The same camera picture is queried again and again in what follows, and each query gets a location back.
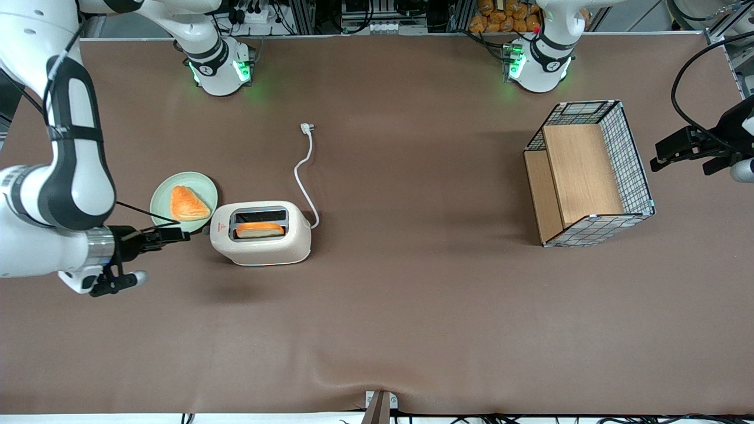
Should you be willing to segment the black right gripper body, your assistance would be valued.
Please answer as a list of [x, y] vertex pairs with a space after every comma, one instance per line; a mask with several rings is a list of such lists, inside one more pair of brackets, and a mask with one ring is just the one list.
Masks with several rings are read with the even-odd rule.
[[110, 260], [111, 266], [131, 262], [143, 253], [159, 249], [156, 244], [157, 229], [140, 231], [131, 226], [110, 226], [110, 232], [115, 242], [115, 251]]

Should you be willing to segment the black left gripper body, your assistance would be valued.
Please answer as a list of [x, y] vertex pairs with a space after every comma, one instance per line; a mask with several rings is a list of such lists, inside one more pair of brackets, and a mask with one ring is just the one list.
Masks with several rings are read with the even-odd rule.
[[698, 143], [692, 148], [695, 160], [704, 157], [743, 160], [752, 158], [752, 108], [753, 97], [741, 100], [724, 112], [714, 128], [707, 129], [694, 119], [686, 117], [687, 123], [696, 129]]

